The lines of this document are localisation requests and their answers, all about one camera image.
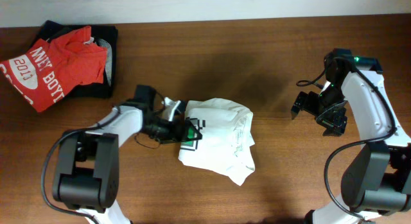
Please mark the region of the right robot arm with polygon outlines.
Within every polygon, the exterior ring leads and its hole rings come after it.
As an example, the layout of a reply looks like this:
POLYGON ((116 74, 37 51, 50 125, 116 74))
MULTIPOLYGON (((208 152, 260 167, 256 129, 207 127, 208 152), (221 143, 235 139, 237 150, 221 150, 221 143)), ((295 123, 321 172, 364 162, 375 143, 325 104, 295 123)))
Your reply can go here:
POLYGON ((324 57, 325 84, 300 80, 299 87, 315 85, 319 93, 300 92, 291 108, 295 118, 305 111, 324 127, 325 136, 340 137, 347 126, 346 106, 353 112, 359 140, 334 150, 324 165, 324 185, 331 202, 309 211, 304 223, 374 223, 382 216, 410 210, 410 136, 402 128, 388 99, 383 70, 376 58, 356 56, 335 48, 324 57), (342 175, 335 196, 329 166, 337 154, 361 150, 342 175))

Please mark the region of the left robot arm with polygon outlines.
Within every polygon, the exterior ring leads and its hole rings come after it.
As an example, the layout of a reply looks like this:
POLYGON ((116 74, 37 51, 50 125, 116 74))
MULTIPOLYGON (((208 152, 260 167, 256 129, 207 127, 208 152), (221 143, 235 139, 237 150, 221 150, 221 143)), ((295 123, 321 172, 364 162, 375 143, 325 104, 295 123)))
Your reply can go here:
POLYGON ((119 149, 138 134, 159 144, 201 140, 200 127, 179 117, 185 105, 163 97, 151 86, 138 85, 133 98, 116 105, 95 125, 64 132, 42 167, 45 203, 89 223, 130 223, 116 200, 119 149))

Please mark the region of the white printed t-shirt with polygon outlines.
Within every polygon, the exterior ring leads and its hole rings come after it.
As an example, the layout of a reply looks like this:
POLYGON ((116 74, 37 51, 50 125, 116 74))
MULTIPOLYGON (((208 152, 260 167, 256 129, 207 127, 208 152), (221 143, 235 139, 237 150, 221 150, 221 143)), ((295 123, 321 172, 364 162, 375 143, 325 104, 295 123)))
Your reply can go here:
POLYGON ((184 117, 200 130, 202 139, 180 145, 183 165, 214 171, 238 186, 255 172, 250 152, 255 145, 251 134, 253 112, 249 108, 222 98, 190 100, 184 117))

